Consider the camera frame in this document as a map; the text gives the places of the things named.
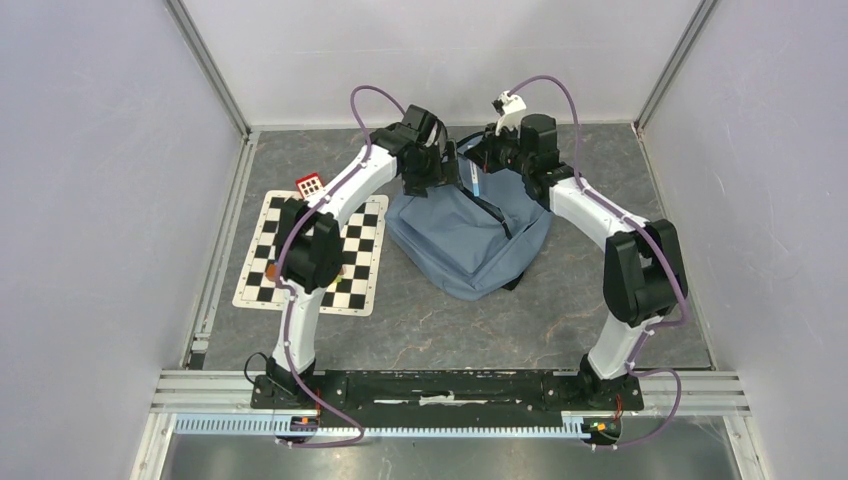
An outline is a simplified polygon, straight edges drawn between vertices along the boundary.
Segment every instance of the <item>checkerboard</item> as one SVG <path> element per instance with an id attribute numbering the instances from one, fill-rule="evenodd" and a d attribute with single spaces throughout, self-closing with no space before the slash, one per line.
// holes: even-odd
<path id="1" fill-rule="evenodd" d="M 265 269 L 275 261 L 274 234 L 280 220 L 280 208 L 285 199 L 291 196 L 299 194 L 272 190 L 265 195 L 233 297 L 233 305 L 236 307 L 283 309 L 283 291 L 275 288 L 274 282 L 265 277 Z M 343 273 L 340 281 L 327 287 L 321 302 L 321 313 L 362 317 L 371 315 L 388 205 L 389 197 L 372 195 L 342 227 Z"/>

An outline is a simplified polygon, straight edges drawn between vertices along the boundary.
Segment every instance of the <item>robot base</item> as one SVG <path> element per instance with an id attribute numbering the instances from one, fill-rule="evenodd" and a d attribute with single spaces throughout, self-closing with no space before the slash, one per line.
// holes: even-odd
<path id="1" fill-rule="evenodd" d="M 582 374 L 555 370 L 440 370 L 315 372 L 306 379 L 323 400 L 366 428 L 561 426 L 561 412 L 644 409 L 638 379 L 601 382 L 588 390 Z M 314 408 L 265 375 L 256 378 L 254 409 Z M 322 427 L 348 425 L 321 415 Z"/>

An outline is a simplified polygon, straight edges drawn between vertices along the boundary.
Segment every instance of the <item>metal frame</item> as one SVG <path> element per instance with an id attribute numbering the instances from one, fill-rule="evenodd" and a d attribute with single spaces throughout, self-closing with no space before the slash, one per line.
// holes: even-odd
<path id="1" fill-rule="evenodd" d="M 249 372 L 254 376 L 262 372 Z M 748 401 L 742 391 L 742 385 L 735 372 L 730 371 L 681 371 L 683 397 L 677 415 L 681 417 L 711 416 L 722 417 L 730 437 L 733 455 L 743 480 L 766 480 L 768 472 L 758 453 L 758 436 L 751 417 Z M 573 375 L 573 372 L 561 372 Z M 670 376 L 653 376 L 642 379 L 642 395 L 645 410 L 625 412 L 633 417 L 662 418 L 668 414 L 675 396 L 675 382 Z M 212 416 L 218 419 L 233 419 L 238 425 L 227 427 L 230 435 L 256 435 L 256 423 L 239 422 L 238 419 L 254 420 L 264 414 L 264 420 L 273 424 L 285 422 L 292 416 L 314 415 L 312 409 L 305 410 L 254 410 L 250 408 L 253 386 L 245 380 L 243 372 L 232 371 L 163 371 L 153 404 L 150 409 L 147 426 L 141 446 L 133 465 L 132 480 L 155 480 L 160 478 L 165 457 L 175 433 L 175 426 L 182 419 Z M 577 417 L 609 417 L 611 411 L 572 412 L 564 411 L 563 422 Z M 516 431 L 502 432 L 506 436 L 562 436 L 566 431 Z M 333 431 L 325 434 L 343 435 L 345 432 Z M 406 436 L 406 432 L 368 431 L 369 436 Z M 434 432 L 435 435 L 462 436 L 463 432 Z"/>
<path id="2" fill-rule="evenodd" d="M 186 43 L 194 54 L 194 58 L 197 59 L 198 65 L 203 70 L 203 74 L 209 80 L 209 84 L 212 85 L 212 89 L 215 90 L 215 94 L 227 111 L 227 115 L 230 117 L 230 121 L 233 122 L 233 126 L 236 127 L 236 130 L 242 136 L 247 137 L 251 132 L 250 124 L 241 113 L 232 92 L 227 87 L 227 82 L 224 81 L 221 71 L 215 65 L 212 54 L 206 48 L 203 37 L 200 36 L 197 25 L 191 19 L 185 3 L 183 3 L 183 0 L 164 1 L 168 11 L 174 17 L 174 22 L 176 22 L 177 27 L 179 27 L 180 32 L 183 34 L 183 38 L 185 38 Z"/>
<path id="3" fill-rule="evenodd" d="M 647 125 L 651 120 L 651 117 L 657 109 L 657 105 L 659 105 L 660 101 L 665 96 L 665 93 L 668 91 L 668 87 L 671 85 L 674 77 L 677 76 L 677 72 L 680 70 L 683 61 L 689 55 L 692 45 L 694 45 L 695 41 L 698 39 L 698 35 L 703 30 L 707 20 L 709 20 L 716 4 L 718 4 L 718 0 L 701 0 L 701 3 L 698 4 L 698 8 L 695 9 L 695 13 L 689 20 L 689 24 L 686 25 L 683 35 L 677 42 L 677 46 L 674 48 L 671 58 L 668 59 L 668 62 L 660 74 L 660 78 L 657 80 L 656 85 L 654 85 L 653 90 L 651 90 L 651 94 L 648 95 L 648 101 L 645 103 L 645 106 L 642 107 L 642 111 L 639 112 L 639 116 L 636 117 L 634 126 L 637 132 L 641 132 L 645 128 L 645 125 Z"/>
<path id="4" fill-rule="evenodd" d="M 220 220 L 218 236 L 215 238 L 209 257 L 209 269 L 203 280 L 198 303 L 194 311 L 194 324 L 188 332 L 184 345 L 186 346 L 180 360 L 181 365 L 191 365 L 192 357 L 201 359 L 209 346 L 209 336 L 218 311 L 218 300 L 221 297 L 221 287 L 233 247 L 241 207 L 253 167 L 253 157 L 256 155 L 256 144 L 261 132 L 251 133 L 242 145 L 239 160 L 233 172 L 233 180 L 227 194 L 227 203 Z"/>

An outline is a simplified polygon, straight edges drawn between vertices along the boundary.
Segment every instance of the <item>blue bag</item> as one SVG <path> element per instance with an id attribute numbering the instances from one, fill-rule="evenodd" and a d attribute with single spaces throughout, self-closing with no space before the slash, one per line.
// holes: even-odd
<path id="1" fill-rule="evenodd" d="M 552 219 L 509 170 L 480 173 L 475 197 L 473 168 L 460 155 L 464 189 L 431 188 L 427 198 L 400 193 L 386 213 L 395 243 L 434 285 L 462 300 L 512 290 L 541 250 Z"/>

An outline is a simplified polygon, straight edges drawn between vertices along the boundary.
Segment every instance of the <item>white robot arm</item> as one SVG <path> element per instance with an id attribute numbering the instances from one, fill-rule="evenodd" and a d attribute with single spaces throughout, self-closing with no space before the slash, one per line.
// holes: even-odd
<path id="1" fill-rule="evenodd" d="M 577 226 L 604 250 L 604 297 L 610 313 L 597 344 L 580 366 L 580 374 L 586 376 L 587 384 L 603 388 L 599 386 L 627 375 L 625 362 L 640 335 L 649 325 L 661 321 L 675 304 L 668 280 L 661 272 L 658 274 L 659 267 L 652 263 L 650 253 L 640 244 L 625 218 L 629 217 L 656 237 L 685 291 L 676 232 L 665 220 L 648 222 L 629 213 L 617 217 L 602 208 L 592 196 L 614 204 L 594 192 L 585 180 L 578 182 L 570 167 L 560 163 L 554 119 L 538 114 L 524 117 L 523 102 L 520 109 L 507 107 L 503 114 L 508 114 L 510 121 L 490 124 L 483 139 L 465 155 L 484 172 L 508 168 L 521 174 L 531 198 Z M 429 112 L 410 106 L 402 122 L 372 134 L 374 145 L 368 158 L 368 147 L 363 147 L 353 162 L 325 187 L 324 192 L 333 192 L 332 195 L 316 195 L 308 204 L 296 199 L 286 202 L 290 208 L 283 208 L 275 240 L 278 253 L 282 240 L 292 233 L 295 220 L 310 208 L 318 208 L 310 221 L 294 233 L 292 248 L 283 258 L 285 267 L 278 272 L 278 286 L 287 292 L 287 304 L 280 336 L 266 368 L 272 382 L 294 391 L 291 370 L 297 375 L 308 375 L 314 368 L 315 328 L 321 299 L 339 272 L 339 231 L 350 215 L 398 174 L 408 194 L 426 195 L 428 187 L 458 183 L 455 144 L 449 141 L 444 146 L 447 161 L 443 160 L 445 151 L 433 140 L 433 131 L 440 125 L 437 122 Z M 307 240 L 304 237 L 309 229 L 314 233 Z"/>

